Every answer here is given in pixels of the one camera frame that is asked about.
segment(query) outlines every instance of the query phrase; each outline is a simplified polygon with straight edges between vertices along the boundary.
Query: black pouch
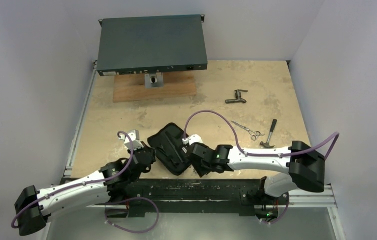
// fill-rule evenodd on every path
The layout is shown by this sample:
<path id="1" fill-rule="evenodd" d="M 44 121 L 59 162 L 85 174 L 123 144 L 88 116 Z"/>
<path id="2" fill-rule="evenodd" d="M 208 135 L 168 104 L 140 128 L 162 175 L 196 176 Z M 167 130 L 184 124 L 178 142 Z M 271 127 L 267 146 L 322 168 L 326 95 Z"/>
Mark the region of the black pouch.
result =
<path id="1" fill-rule="evenodd" d="M 175 123 L 166 125 L 157 134 L 149 137 L 147 142 L 156 149 L 156 157 L 175 176 L 180 176 L 191 165 L 186 157 L 187 147 L 183 143 L 184 131 Z"/>

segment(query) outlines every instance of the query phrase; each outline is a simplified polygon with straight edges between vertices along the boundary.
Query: hammer handle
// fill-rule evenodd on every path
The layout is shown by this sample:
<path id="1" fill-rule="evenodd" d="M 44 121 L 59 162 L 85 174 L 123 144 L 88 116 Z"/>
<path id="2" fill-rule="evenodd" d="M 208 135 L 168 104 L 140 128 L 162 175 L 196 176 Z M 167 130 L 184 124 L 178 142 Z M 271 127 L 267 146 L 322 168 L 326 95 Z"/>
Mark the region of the hammer handle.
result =
<path id="1" fill-rule="evenodd" d="M 276 128 L 277 119 L 272 120 L 271 124 L 271 130 L 269 130 L 270 133 L 274 132 L 274 129 Z"/>

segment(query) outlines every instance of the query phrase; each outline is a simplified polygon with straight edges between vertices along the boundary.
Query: white wall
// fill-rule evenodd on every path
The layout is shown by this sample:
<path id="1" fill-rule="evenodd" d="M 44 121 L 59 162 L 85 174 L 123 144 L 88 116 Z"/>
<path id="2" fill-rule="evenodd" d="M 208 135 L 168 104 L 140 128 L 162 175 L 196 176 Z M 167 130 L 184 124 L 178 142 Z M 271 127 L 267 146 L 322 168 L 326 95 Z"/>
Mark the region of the white wall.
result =
<path id="1" fill-rule="evenodd" d="M 72 22 L 98 57 L 98 20 L 205 14 L 206 51 L 213 60 L 291 60 L 324 0 L 64 0 Z"/>
<path id="2" fill-rule="evenodd" d="M 90 62 L 62 2 L 0 0 L 0 239 L 24 188 L 59 183 Z"/>
<path id="3" fill-rule="evenodd" d="M 377 1 L 325 1 L 290 67 L 312 142 L 341 133 L 326 172 L 347 238 L 377 239 Z"/>

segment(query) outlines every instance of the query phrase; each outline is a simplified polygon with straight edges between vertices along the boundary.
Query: tabletop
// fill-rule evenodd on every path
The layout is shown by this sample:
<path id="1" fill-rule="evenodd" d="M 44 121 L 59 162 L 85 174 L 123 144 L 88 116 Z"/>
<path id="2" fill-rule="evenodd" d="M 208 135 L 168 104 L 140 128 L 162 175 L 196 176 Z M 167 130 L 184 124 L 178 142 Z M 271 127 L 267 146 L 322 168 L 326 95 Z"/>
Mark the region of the tabletop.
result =
<path id="1" fill-rule="evenodd" d="M 118 131 L 137 129 L 140 139 L 158 133 L 168 123 L 184 129 L 187 119 L 200 110 L 216 111 L 229 121 L 260 131 L 256 141 L 249 133 L 234 126 L 242 148 L 261 148 L 267 141 L 273 119 L 277 119 L 271 138 L 276 148 L 291 146 L 292 141 L 310 145 L 299 102 L 285 61 L 209 61 L 207 70 L 190 71 L 196 81 L 197 95 L 134 102 L 113 103 L 114 77 L 97 77 L 76 150 L 72 178 L 82 178 L 107 163 L 128 157 Z M 234 99 L 237 89 L 248 90 L 242 97 L 247 103 L 225 104 Z M 195 116 L 187 134 L 198 134 L 211 149 L 217 145 L 235 146 L 235 138 L 226 122 L 211 113 Z M 212 172 L 205 179 L 260 179 L 276 172 L 240 170 L 222 174 Z M 142 178 L 197 179 L 192 167 L 182 175 L 171 174 L 158 160 Z"/>

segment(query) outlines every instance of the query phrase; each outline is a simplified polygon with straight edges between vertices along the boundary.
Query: scissors blade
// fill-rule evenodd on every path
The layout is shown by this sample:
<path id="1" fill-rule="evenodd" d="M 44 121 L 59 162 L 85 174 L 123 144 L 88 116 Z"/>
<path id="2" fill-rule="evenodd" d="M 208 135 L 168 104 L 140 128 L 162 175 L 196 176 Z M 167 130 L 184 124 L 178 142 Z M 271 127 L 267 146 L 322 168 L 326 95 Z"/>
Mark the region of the scissors blade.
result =
<path id="1" fill-rule="evenodd" d="M 239 127 L 242 128 L 242 129 L 246 129 L 246 127 L 243 126 L 243 125 L 241 125 L 240 123 L 237 123 L 237 122 L 235 122 L 235 121 L 231 121 L 231 122 L 232 122 L 233 124 L 239 126 Z"/>

